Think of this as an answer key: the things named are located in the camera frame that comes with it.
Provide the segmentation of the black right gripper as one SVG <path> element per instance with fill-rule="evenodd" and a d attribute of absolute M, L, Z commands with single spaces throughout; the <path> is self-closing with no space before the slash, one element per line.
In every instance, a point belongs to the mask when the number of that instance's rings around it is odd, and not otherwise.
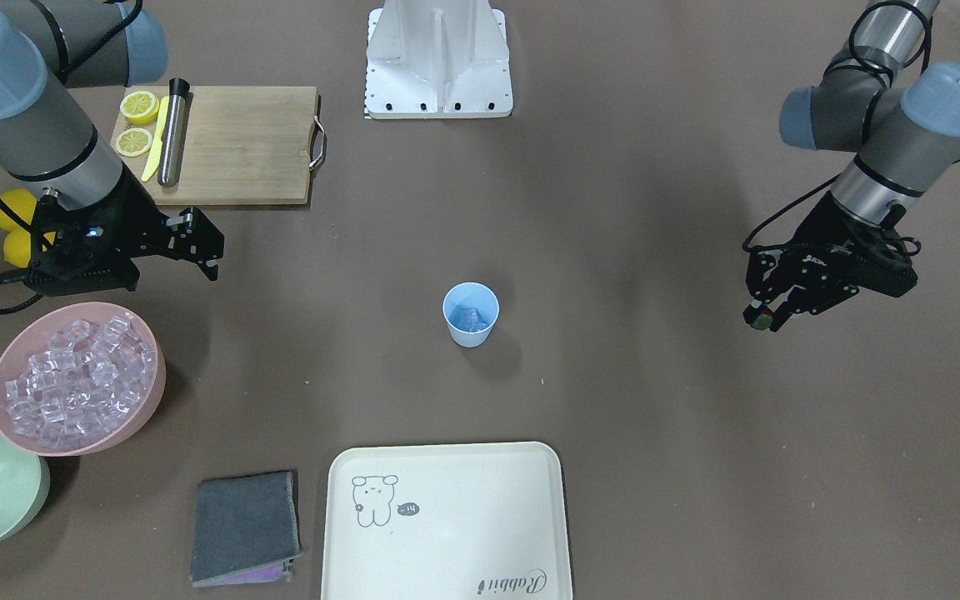
<path fill-rule="evenodd" d="M 23 283 L 47 297 L 134 290 L 140 278 L 134 261 L 152 255 L 194 263 L 216 282 L 224 254 L 223 232 L 201 209 L 188 207 L 168 217 L 133 176 L 122 176 L 105 198 L 75 210 L 43 195 L 32 228 L 54 239 L 49 249 L 31 243 Z"/>

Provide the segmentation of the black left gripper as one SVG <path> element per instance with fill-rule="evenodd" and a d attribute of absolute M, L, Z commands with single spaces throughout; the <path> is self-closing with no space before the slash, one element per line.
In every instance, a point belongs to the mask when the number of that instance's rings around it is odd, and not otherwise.
<path fill-rule="evenodd" d="M 790 318 L 817 315 L 856 297 L 858 288 L 892 298 L 909 293 L 918 284 L 912 258 L 921 244 L 894 228 L 905 212 L 897 206 L 894 216 L 869 224 L 851 215 L 831 191 L 825 192 L 789 242 L 747 251 L 744 281 L 751 302 L 742 312 L 744 322 L 769 308 L 768 331 L 777 332 Z M 803 287 L 808 256 L 829 278 Z"/>

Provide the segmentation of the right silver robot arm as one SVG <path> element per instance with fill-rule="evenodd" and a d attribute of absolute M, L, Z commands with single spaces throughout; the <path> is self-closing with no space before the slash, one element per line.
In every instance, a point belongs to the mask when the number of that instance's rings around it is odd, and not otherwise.
<path fill-rule="evenodd" d="M 30 258 L 0 274 L 38 296 L 133 290 L 136 258 L 217 280 L 224 236 L 201 209 L 160 212 L 73 88 L 153 83 L 168 41 L 140 1 L 0 1 L 0 167 L 33 194 Z"/>

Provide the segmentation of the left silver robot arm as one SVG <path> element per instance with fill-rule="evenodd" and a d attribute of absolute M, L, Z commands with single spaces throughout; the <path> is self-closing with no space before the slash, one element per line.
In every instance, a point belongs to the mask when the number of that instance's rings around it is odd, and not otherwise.
<path fill-rule="evenodd" d="M 822 82 L 790 92 L 778 129 L 790 147 L 852 153 L 812 190 L 817 204 L 788 242 L 754 244 L 743 318 L 776 332 L 862 289 L 899 298 L 917 285 L 917 239 L 896 226 L 960 163 L 960 65 L 931 63 L 934 1 L 872 1 Z"/>

